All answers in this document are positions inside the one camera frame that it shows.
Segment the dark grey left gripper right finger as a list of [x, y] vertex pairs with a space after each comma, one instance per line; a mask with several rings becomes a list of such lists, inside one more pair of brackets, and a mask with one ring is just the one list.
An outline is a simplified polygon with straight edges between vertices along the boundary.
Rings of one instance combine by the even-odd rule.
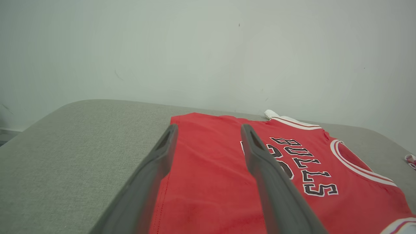
[[256, 180], [267, 234], [328, 234], [249, 124], [241, 126], [248, 171]]

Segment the red Bulls jersey white sleeves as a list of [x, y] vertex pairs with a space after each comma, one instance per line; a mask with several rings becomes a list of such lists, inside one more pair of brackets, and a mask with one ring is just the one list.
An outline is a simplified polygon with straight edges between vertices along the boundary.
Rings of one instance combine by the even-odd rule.
[[266, 115], [264, 122], [200, 113], [171, 118], [176, 151], [149, 234], [266, 234], [243, 124], [254, 128], [329, 234], [416, 234], [416, 215], [391, 179], [320, 126]]

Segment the grey fabric sofa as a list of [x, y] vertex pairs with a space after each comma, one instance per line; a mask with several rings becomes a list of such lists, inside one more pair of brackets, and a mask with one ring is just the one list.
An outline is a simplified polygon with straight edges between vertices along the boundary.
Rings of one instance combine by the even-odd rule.
[[[87, 234], [171, 118], [190, 113], [268, 121], [263, 115], [120, 100], [58, 108], [0, 147], [0, 234]], [[391, 179], [416, 215], [409, 152], [365, 128], [321, 124], [373, 172]]]

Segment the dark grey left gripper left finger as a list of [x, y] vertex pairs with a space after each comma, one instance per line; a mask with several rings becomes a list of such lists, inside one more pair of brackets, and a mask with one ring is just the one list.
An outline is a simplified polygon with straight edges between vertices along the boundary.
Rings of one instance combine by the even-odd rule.
[[148, 234], [162, 179], [172, 168], [178, 126], [171, 124], [93, 226], [91, 234]]

